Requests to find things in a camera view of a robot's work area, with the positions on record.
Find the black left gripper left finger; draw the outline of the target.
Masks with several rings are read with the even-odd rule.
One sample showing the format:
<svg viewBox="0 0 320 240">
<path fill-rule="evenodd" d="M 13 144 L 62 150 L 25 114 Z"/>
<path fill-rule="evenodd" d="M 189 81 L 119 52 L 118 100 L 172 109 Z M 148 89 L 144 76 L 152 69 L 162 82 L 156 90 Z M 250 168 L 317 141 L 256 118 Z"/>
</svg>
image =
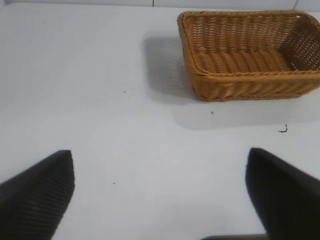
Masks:
<svg viewBox="0 0 320 240">
<path fill-rule="evenodd" d="M 58 150 L 0 185 L 0 238 L 50 240 L 72 199 L 70 150 Z"/>
</svg>

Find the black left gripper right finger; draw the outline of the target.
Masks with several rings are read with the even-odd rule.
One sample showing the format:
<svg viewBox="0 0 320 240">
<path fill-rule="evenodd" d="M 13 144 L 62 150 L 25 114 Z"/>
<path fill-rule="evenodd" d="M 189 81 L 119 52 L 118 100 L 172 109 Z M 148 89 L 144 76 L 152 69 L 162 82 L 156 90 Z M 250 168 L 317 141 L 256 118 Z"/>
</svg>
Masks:
<svg viewBox="0 0 320 240">
<path fill-rule="evenodd" d="M 269 239 L 320 238 L 318 179 L 262 148 L 251 148 L 245 183 Z"/>
</svg>

